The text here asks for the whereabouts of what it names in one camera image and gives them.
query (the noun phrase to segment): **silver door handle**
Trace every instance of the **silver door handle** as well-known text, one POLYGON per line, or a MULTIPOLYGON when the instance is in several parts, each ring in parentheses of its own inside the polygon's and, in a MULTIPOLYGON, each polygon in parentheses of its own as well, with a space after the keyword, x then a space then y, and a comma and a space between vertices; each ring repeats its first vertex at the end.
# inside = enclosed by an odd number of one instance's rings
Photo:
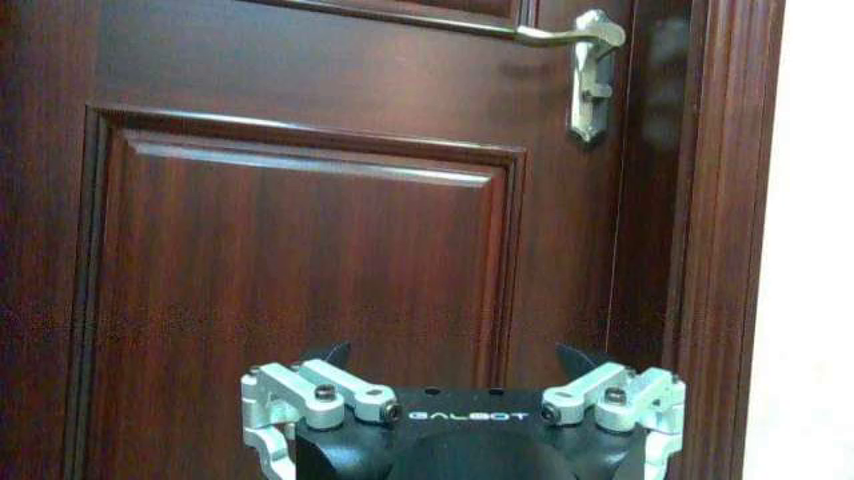
POLYGON ((558 47, 576 42, 593 42, 617 48, 625 43, 625 31, 610 21, 600 21, 582 30, 548 32, 524 25, 516 27, 513 39, 528 47, 558 47))
POLYGON ((613 77, 610 54, 625 43, 625 31, 601 10, 589 10, 574 19, 573 30, 546 32, 518 26, 512 38, 529 47, 572 45, 572 98, 566 130, 585 144, 593 143, 606 129, 613 77))

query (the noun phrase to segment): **black screw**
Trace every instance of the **black screw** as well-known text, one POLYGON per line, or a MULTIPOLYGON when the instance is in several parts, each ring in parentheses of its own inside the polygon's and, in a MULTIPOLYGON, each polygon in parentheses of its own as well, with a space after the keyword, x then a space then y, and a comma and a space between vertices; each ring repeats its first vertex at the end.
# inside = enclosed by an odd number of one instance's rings
POLYGON ((544 403, 538 411, 538 415, 548 425, 556 425, 560 422, 560 412, 550 403, 544 403))
POLYGON ((317 385, 317 388, 314 388, 314 398, 321 402, 330 402, 334 400, 334 385, 317 385))
POLYGON ((604 391, 604 401, 613 405, 625 405, 625 390, 617 387, 609 387, 604 391))
POLYGON ((378 411, 378 419, 385 423, 394 423, 400 420, 400 404, 394 401, 388 401, 381 410, 378 411))

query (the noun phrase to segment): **door frame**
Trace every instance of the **door frame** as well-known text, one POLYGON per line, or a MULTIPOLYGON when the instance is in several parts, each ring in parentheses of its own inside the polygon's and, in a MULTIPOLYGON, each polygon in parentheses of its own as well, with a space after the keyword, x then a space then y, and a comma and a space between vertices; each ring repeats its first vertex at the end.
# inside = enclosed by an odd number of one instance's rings
POLYGON ((668 478, 741 477, 784 3, 633 5, 606 347, 639 366, 663 364, 688 385, 687 435, 668 478), (661 72, 643 61, 643 33, 680 16, 684 63, 659 69, 685 73, 680 134, 661 150, 644 140, 644 87, 661 72), (636 334, 659 335, 660 349, 632 347, 636 334))

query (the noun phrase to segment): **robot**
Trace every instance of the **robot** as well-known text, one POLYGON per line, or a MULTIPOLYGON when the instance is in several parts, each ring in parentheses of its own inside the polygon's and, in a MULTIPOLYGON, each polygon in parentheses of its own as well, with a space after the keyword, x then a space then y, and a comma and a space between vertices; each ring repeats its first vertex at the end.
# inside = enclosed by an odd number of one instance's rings
POLYGON ((241 377, 242 441, 266 479, 664 478, 684 423, 671 372, 637 374, 558 345, 565 385, 392 388, 344 370, 348 352, 341 344, 241 377))

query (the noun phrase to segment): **raised door panel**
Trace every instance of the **raised door panel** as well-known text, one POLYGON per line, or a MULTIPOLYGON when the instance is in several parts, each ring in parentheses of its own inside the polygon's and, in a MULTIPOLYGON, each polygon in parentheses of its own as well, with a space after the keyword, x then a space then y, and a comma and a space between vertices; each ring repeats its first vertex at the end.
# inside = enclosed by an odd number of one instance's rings
POLYGON ((510 36, 536 0, 241 0, 489 36, 510 36))
POLYGON ((95 115, 90 477, 253 474, 234 379, 308 345, 384 383, 500 378, 518 151, 95 115))

